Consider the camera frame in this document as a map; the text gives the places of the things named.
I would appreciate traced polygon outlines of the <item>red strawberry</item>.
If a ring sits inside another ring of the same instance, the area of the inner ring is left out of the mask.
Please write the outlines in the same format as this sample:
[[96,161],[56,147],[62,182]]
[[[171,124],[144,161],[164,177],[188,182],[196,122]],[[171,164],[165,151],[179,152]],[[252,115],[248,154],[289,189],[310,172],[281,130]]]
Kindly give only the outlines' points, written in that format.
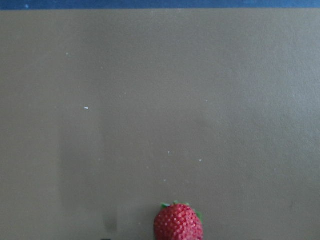
[[202,214],[188,203],[162,203],[153,231],[156,240],[203,240]]

